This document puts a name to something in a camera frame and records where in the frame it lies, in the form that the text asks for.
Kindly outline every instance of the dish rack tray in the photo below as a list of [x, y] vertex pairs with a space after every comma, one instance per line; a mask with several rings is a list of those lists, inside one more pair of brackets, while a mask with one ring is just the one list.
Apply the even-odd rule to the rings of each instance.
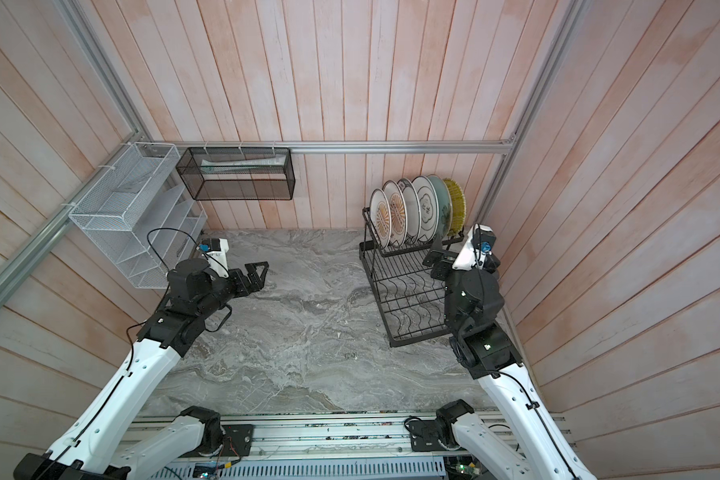
[[168, 269], [192, 254], [207, 216], [182, 184], [167, 188], [179, 161], [173, 144], [129, 146], [72, 209], [70, 218], [136, 288], [164, 289]]
[[[381, 243], [370, 209], [363, 208], [362, 215], [365, 237], [360, 243], [360, 261], [384, 320], [389, 345], [410, 345], [448, 333], [444, 321], [445, 284], [431, 278], [432, 268], [422, 264], [432, 240], [377, 248]], [[443, 240], [443, 245], [463, 239], [464, 233], [460, 232]]]

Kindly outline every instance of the marble countertop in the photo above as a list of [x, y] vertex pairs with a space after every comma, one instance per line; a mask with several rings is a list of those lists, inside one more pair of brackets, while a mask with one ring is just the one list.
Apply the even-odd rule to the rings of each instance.
[[173, 416], [192, 405], [223, 415], [431, 411], [458, 398], [492, 406], [447, 337], [389, 346], [358, 258], [361, 231], [210, 234], [230, 242], [230, 268], [268, 261], [266, 286], [230, 303], [227, 324], [200, 336], [141, 415]]

